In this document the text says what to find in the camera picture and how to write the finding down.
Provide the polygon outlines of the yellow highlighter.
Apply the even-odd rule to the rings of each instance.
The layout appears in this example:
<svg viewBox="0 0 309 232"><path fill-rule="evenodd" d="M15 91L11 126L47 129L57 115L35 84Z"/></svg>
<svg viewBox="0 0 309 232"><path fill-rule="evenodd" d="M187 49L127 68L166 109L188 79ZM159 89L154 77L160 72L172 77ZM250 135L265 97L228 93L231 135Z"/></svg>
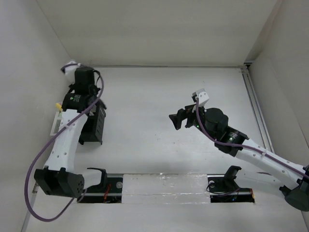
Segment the yellow highlighter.
<svg viewBox="0 0 309 232"><path fill-rule="evenodd" d="M57 108L58 110L62 111L62 106L61 106L60 103L56 103L56 108Z"/></svg>

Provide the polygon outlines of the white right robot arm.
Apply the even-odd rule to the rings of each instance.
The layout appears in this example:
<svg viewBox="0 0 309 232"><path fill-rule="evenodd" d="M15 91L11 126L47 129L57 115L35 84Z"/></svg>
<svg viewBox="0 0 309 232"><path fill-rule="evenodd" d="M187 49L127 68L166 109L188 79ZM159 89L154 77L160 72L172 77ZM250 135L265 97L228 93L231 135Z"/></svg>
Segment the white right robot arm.
<svg viewBox="0 0 309 232"><path fill-rule="evenodd" d="M186 120L186 128L197 128L221 152L262 170L260 173L250 173L239 166L230 166L217 183L210 184L210 191L214 194L224 196L242 188L258 189L284 198L290 206L300 211L309 210L309 168L260 147L246 134L230 127L228 117L220 109L189 105L169 115L169 118L176 130Z"/></svg>

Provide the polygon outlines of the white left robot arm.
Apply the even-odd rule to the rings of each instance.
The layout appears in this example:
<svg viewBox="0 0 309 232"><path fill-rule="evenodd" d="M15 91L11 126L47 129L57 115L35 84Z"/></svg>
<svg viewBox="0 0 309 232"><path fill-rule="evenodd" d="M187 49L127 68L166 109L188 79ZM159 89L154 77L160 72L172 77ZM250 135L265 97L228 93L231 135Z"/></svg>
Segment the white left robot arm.
<svg viewBox="0 0 309 232"><path fill-rule="evenodd" d="M61 105L61 121L55 142L43 169L36 169L34 179L47 195L79 198L84 190L107 187L105 169L87 168L83 173L74 170L77 145L86 142L102 143L106 105L100 99L103 87L96 84L99 71L78 67L74 83Z"/></svg>

